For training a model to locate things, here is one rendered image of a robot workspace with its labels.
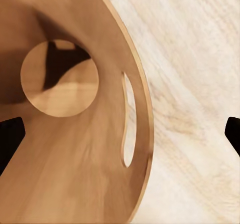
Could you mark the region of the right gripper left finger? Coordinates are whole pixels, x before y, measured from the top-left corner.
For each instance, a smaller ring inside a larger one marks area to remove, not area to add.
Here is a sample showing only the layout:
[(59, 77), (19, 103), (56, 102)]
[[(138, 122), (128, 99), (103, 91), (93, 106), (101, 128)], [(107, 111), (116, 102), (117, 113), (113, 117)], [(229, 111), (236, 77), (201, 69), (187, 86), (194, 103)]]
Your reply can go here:
[(21, 117), (0, 122), (0, 176), (25, 137)]

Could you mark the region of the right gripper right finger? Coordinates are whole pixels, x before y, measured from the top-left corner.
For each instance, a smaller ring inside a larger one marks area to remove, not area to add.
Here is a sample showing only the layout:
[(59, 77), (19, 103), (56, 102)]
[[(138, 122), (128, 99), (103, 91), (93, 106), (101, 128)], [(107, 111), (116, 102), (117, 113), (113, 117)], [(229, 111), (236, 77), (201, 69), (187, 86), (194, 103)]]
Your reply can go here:
[(240, 118), (229, 117), (224, 133), (240, 156)]

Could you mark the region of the trash can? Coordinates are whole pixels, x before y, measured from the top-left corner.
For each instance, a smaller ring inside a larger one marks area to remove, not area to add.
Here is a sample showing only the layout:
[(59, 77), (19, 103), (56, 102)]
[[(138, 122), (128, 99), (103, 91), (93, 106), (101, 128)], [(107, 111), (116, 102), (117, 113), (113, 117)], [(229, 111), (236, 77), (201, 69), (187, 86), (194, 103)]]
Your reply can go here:
[(0, 176), (0, 224), (131, 224), (154, 154), (143, 70), (110, 0), (0, 0), (0, 122), (26, 131)]

